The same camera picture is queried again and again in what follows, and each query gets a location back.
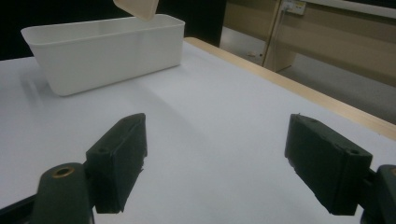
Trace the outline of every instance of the white table surface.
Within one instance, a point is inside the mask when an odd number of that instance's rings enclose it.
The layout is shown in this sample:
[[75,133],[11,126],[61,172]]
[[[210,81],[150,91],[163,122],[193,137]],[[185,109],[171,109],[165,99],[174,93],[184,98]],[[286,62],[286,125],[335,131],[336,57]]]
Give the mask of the white table surface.
[[396,163],[396,142],[184,43],[180,66],[68,97],[34,58],[0,62],[0,208],[49,168],[84,162],[119,119],[147,115],[148,157],[123,214],[104,223],[359,223],[329,215],[284,147],[291,113],[319,119]]

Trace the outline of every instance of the white table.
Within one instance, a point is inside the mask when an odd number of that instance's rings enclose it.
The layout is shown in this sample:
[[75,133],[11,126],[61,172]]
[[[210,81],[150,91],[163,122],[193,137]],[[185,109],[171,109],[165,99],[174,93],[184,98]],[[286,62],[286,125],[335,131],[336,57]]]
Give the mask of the white table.
[[59,97],[34,58],[0,62],[0,208],[35,194],[49,168],[84,162],[119,119],[143,112],[145,170],[125,212],[95,215],[96,223],[359,223],[360,208],[329,215],[284,158],[290,114],[319,119],[370,151],[373,169],[396,163],[396,142],[338,115],[342,104],[329,110],[252,74],[272,72],[235,64],[185,43],[180,66]]

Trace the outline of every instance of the white plastic bin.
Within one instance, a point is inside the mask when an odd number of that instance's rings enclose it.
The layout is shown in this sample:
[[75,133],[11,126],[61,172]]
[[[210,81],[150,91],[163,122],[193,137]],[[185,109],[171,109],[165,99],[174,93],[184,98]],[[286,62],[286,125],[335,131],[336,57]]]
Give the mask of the white plastic bin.
[[90,90],[180,64],[184,21],[155,15],[21,30],[58,95]]

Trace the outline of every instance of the gray floor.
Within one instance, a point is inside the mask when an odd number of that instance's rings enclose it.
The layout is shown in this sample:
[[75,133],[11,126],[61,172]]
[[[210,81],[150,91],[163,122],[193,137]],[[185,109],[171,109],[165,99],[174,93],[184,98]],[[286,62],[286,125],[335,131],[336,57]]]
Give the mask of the gray floor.
[[[260,52],[264,42],[224,28],[220,47],[242,58]],[[278,72],[314,90],[396,124],[396,88],[341,68],[297,55],[293,65]]]

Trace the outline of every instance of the container rim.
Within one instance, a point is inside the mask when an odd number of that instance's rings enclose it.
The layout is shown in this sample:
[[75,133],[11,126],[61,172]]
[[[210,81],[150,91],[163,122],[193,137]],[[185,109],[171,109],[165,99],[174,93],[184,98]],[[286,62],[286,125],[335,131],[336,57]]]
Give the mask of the container rim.
[[133,33],[137,34],[137,33],[142,33],[142,32],[146,32],[146,31],[150,31],[150,30],[163,30],[163,29],[168,29],[170,27],[184,26],[186,24],[186,22],[184,22],[178,18],[166,15],[166,14],[156,14],[155,17],[167,17],[167,18],[170,18],[170,19],[176,21],[177,23],[167,25],[164,27],[150,27],[150,28],[143,28],[143,29],[134,30],[134,31],[119,32],[119,33],[106,34],[106,35],[95,35],[95,36],[88,36],[88,37],[75,38],[75,39],[62,40],[62,41],[54,41],[54,42],[48,42],[48,43],[32,43],[32,41],[30,41],[29,38],[27,38],[26,32],[31,29],[41,29],[41,28],[45,28],[45,27],[54,27],[54,26],[67,26],[67,25],[71,25],[71,24],[82,24],[82,23],[87,24],[87,23],[96,23],[99,21],[122,21],[122,20],[130,20],[130,19],[133,19],[133,20],[140,20],[140,19],[138,19],[137,17],[122,17],[122,18],[116,18],[116,19],[106,19],[106,20],[96,20],[96,21],[78,21],[78,22],[58,23],[58,24],[49,24],[49,25],[37,25],[37,26],[30,26],[30,27],[21,29],[21,34],[22,34],[25,42],[30,47],[47,48],[47,47],[53,47],[53,46],[72,44],[72,43],[76,43],[76,42],[85,42],[85,41],[90,41],[90,40],[94,40],[94,39],[109,38],[109,37],[118,36],[118,35],[129,35],[129,34],[133,34]]

